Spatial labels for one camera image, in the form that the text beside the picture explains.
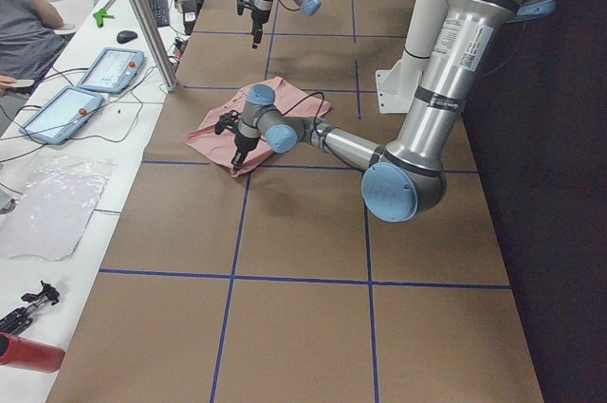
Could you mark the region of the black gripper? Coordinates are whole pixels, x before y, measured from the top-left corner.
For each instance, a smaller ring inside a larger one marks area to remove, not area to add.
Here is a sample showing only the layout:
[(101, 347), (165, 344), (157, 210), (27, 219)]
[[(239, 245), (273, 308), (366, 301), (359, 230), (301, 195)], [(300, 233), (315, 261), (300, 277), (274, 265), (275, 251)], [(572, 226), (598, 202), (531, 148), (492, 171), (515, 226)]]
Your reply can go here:
[(244, 165), (248, 154), (256, 149), (258, 142), (258, 137), (246, 137), (240, 132), (235, 133), (234, 144), (236, 146), (236, 151), (231, 160), (233, 174), (239, 174), (240, 167)]
[(264, 27), (264, 22), (258, 21), (258, 20), (253, 20), (252, 21), (252, 27), (251, 27), (251, 36), (252, 36), (252, 48), (253, 49), (257, 49), (258, 45), (261, 44), (262, 42), (262, 38), (263, 38), (263, 27)]

